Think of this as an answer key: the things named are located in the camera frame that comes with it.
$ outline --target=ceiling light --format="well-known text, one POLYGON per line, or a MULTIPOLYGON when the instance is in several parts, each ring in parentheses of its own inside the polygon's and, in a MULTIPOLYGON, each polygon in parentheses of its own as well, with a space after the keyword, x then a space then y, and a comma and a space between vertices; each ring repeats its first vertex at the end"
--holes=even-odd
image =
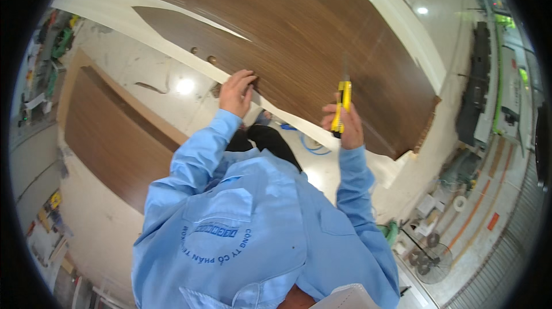
POLYGON ((182 79, 176 84, 176 92, 181 95, 187 95, 192 92, 194 89, 194 80, 192 79, 182 79))

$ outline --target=hand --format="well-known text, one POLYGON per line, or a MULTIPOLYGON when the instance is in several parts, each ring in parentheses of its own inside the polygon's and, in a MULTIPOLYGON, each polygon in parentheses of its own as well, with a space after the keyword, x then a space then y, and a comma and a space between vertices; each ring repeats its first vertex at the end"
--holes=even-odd
MULTIPOLYGON (((332 127, 336 109, 336 104, 328 104, 322 108, 322 111, 329 112, 329 115, 325 116, 320 122, 322 128, 327 131, 332 127)), ((358 116, 353 103, 350 104, 349 110, 350 111, 347 112, 345 108, 341 108, 341 122, 344 127, 343 133, 341 134, 341 147, 344 149, 354 149, 364 144, 361 118, 358 116)))
POLYGON ((242 69, 228 78, 220 88, 218 107, 243 119, 251 105, 253 85, 250 84, 257 78, 252 74, 252 70, 242 69))

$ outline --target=metal grating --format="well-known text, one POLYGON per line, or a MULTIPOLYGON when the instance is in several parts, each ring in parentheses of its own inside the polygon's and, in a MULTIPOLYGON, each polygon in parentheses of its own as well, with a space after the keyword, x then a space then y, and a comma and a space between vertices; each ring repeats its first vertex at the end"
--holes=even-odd
POLYGON ((500 308, 516 285, 533 250, 544 195, 537 187, 535 154, 529 163, 514 211, 493 249, 476 274, 443 308, 500 308))

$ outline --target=tape roll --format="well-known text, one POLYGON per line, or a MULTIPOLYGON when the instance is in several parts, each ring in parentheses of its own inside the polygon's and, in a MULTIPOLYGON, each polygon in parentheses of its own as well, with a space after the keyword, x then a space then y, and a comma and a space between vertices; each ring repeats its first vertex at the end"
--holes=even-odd
POLYGON ((467 199, 465 196, 457 196, 454 198, 454 201, 452 202, 452 205, 454 206, 454 210, 457 212, 461 212, 466 207, 467 199))

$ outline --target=worker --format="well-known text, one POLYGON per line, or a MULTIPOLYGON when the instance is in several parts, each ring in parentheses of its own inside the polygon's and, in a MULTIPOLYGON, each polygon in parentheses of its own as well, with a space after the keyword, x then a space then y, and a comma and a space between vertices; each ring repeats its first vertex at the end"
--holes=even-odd
MULTIPOLYGON (((340 286, 361 284, 379 307, 396 307, 397 265, 371 214, 375 180, 354 105, 342 110, 335 208, 276 130, 268 133, 272 143, 270 127, 244 131, 242 142, 257 138, 257 147, 225 152, 256 78, 241 70, 222 85, 209 126, 175 152, 169 177, 150 185, 133 249, 136 305, 307 308, 340 286)), ((323 111, 329 129, 336 105, 323 111)))

